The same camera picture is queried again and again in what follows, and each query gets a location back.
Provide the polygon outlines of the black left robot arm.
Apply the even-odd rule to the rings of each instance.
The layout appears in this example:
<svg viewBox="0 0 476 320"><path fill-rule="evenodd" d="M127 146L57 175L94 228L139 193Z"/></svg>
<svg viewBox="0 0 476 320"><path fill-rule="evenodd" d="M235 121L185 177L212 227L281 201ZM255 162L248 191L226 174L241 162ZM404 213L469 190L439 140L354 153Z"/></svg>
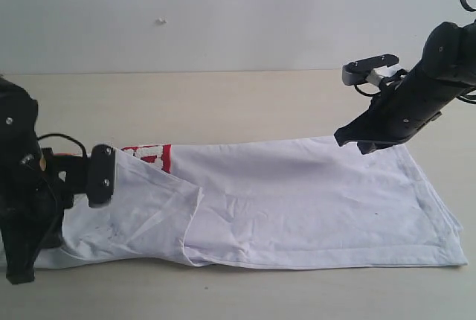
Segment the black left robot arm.
<svg viewBox="0 0 476 320"><path fill-rule="evenodd" d="M1 240L12 285L34 281L39 253L62 245L65 211L86 187L86 148L71 136L80 156L41 148L38 112L25 89L1 79Z"/></svg>

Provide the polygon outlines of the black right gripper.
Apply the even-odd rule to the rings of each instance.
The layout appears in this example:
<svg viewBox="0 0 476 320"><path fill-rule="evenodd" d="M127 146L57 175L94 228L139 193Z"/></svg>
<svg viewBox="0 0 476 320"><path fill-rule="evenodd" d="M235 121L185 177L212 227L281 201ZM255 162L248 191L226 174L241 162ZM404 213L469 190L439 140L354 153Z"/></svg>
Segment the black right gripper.
<svg viewBox="0 0 476 320"><path fill-rule="evenodd" d="M408 74L392 85L369 108L334 132L338 146L356 143L362 155L404 144L426 124L438 118L443 107L443 84L426 76Z"/></svg>

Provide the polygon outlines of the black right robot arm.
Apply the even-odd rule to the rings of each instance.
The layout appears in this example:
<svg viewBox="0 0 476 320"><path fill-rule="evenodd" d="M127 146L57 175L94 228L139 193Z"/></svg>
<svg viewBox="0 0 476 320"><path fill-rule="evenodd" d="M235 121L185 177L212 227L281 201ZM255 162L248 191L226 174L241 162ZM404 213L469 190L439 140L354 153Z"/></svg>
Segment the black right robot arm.
<svg viewBox="0 0 476 320"><path fill-rule="evenodd" d="M452 100L474 102L475 24L438 25L409 71L397 56L383 54L344 65L342 80L354 89L369 83L378 91L365 112L335 131L337 144L355 142L363 155L404 144Z"/></svg>

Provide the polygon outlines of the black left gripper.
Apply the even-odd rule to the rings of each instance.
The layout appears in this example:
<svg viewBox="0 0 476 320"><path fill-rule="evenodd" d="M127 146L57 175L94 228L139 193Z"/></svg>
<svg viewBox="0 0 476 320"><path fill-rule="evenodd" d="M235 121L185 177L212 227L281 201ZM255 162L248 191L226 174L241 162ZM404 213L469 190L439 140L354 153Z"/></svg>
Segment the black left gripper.
<svg viewBox="0 0 476 320"><path fill-rule="evenodd" d="M86 192L89 155L54 157L50 147L39 155L1 158L1 237L12 285L34 282L34 262L43 249L63 243L62 223L74 197Z"/></svg>

